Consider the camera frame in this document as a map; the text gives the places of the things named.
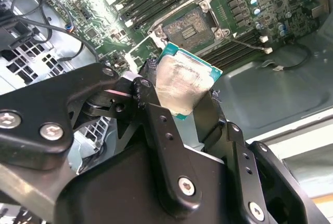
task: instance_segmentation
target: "cable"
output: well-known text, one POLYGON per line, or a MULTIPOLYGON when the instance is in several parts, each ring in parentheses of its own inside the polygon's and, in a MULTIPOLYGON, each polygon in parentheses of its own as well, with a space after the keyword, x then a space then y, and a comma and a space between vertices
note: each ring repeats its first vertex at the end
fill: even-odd
POLYGON ((19 17, 19 20, 22 21, 22 22, 25 22, 27 24, 35 25, 37 27, 43 27, 43 28, 52 29, 52 30, 55 30, 55 31, 58 31, 58 32, 61 32, 61 33, 66 33, 66 34, 76 38, 95 56, 96 62, 99 61, 98 53, 91 46, 91 44, 89 44, 89 42, 85 41, 84 39, 78 37, 77 35, 69 33, 65 29, 56 27, 54 25, 46 25, 46 24, 43 24, 43 23, 40 23, 40 22, 37 22, 37 21, 33 21, 33 20, 26 19, 26 18, 21 18, 21 17, 19 17))
POLYGON ((311 50, 307 46, 305 46, 303 44, 300 44, 300 43, 297 43, 297 42, 295 42, 293 45, 295 45, 295 46, 299 47, 300 49, 304 50, 306 52, 306 56, 298 64, 292 65, 290 67, 283 67, 282 70, 284 70, 284 71, 295 70, 295 69, 301 67, 305 63, 307 63, 310 60, 310 58, 312 57, 312 52, 311 52, 311 50))
POLYGON ((63 57, 63 58, 60 58, 58 59, 59 62, 64 62, 64 61, 71 61, 72 59, 76 58, 78 55, 80 55, 80 53, 83 51, 84 49, 84 44, 83 42, 81 42, 81 46, 80 46, 80 49, 79 51, 72 57, 63 57))
POLYGON ((262 51, 265 51, 265 50, 266 50, 265 47, 252 46, 252 45, 247 44, 247 43, 245 43, 245 42, 237 41, 237 40, 235 40, 235 39, 233 39, 233 38, 225 38, 225 39, 227 39, 228 41, 232 41, 232 42, 235 42, 235 43, 239 43, 239 44, 241 44, 241 45, 247 46, 247 47, 252 48, 252 49, 255 49, 255 50, 262 50, 262 51))

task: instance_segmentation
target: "chip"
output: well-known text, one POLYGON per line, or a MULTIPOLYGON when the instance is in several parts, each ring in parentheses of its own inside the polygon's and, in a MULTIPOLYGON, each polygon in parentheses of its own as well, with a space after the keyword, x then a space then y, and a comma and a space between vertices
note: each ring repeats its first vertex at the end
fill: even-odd
POLYGON ((92 28, 87 31, 87 34, 88 34, 88 36, 90 38, 93 38, 93 37, 95 37, 97 35, 96 31, 94 29, 92 29, 92 28))
POLYGON ((166 25, 163 31, 172 43, 188 51, 214 39, 211 26, 199 7, 166 25))

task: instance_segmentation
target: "green circuit board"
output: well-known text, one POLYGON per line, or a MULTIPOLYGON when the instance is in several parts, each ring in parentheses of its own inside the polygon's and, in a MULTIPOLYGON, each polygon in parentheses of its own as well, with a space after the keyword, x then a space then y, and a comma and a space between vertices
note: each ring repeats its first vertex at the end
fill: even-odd
MULTIPOLYGON (((164 41, 174 42, 218 68, 226 69, 265 54, 247 50, 246 46, 231 45, 227 38, 217 39, 216 30, 225 30, 228 38, 276 50, 287 39, 315 31, 317 15, 321 13, 318 0, 208 0, 209 11, 203 10, 198 3, 200 0, 187 6, 184 5, 191 0, 60 1, 74 19, 74 33, 88 40, 99 58, 109 60, 120 73, 133 69, 133 64, 138 69, 148 57, 159 57, 162 48, 148 37, 149 30, 168 14, 162 22, 164 41), (260 36, 267 36, 268 41, 260 42, 260 36)), ((65 12, 52 5, 66 19, 65 12)))

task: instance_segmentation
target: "silver screw head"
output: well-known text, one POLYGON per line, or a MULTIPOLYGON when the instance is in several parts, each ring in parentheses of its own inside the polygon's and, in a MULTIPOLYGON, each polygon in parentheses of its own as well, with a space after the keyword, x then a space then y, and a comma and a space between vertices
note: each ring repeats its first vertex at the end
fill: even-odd
POLYGON ((110 68, 103 68, 103 72, 108 76, 113 76, 113 71, 110 68))
POLYGON ((194 195, 195 187, 194 187, 193 183, 186 177, 181 177, 178 180, 178 185, 179 185, 181 191, 185 195, 188 195, 188 196, 194 195))
POLYGON ((260 147, 260 149, 262 149, 262 150, 265 151, 265 152, 268 151, 268 149, 266 148, 266 146, 263 145, 262 143, 259 144, 259 147, 260 147))
POLYGON ((21 123, 21 117, 13 112, 1 112, 0 113, 0 128, 13 129, 19 126, 21 123))
POLYGON ((258 220, 258 221, 263 221, 265 219, 264 212, 262 211, 261 207, 255 203, 255 202, 250 202, 249 203, 249 209, 253 216, 258 220))
POLYGON ((236 124, 232 124, 232 127, 235 131, 237 131, 237 132, 240 131, 239 127, 236 124))
POLYGON ((45 124, 41 128, 40 134, 47 140, 56 141, 63 136, 63 130, 56 124, 45 124))

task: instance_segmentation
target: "bolt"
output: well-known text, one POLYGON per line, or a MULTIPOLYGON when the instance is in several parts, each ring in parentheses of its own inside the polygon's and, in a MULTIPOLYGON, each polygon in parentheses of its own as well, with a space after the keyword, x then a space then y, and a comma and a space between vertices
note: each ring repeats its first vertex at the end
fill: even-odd
POLYGON ((141 84, 143 84, 146 87, 150 87, 150 83, 147 80, 141 80, 141 84))
POLYGON ((21 117, 13 112, 0 113, 0 128, 13 129, 19 126, 21 123, 21 117))
POLYGON ((237 131, 237 132, 240 131, 239 127, 236 124, 232 124, 232 127, 235 131, 237 131))
POLYGON ((265 152, 268 151, 268 149, 266 148, 266 146, 263 145, 262 143, 259 144, 259 147, 260 147, 263 151, 265 151, 265 152))
POLYGON ((258 221, 263 221, 265 219, 264 212, 262 211, 261 207, 255 203, 255 202, 250 202, 249 203, 249 208, 253 216, 258 220, 258 221))
POLYGON ((103 68, 103 72, 108 76, 113 76, 113 71, 110 68, 103 68))
POLYGON ((185 195, 188 195, 188 196, 194 195, 195 188, 194 188, 193 183, 189 179, 187 179, 185 177, 181 177, 178 180, 178 185, 179 185, 181 191, 185 195))
POLYGON ((41 128, 40 134, 47 140, 56 141, 63 136, 63 130, 56 124, 45 124, 41 128))

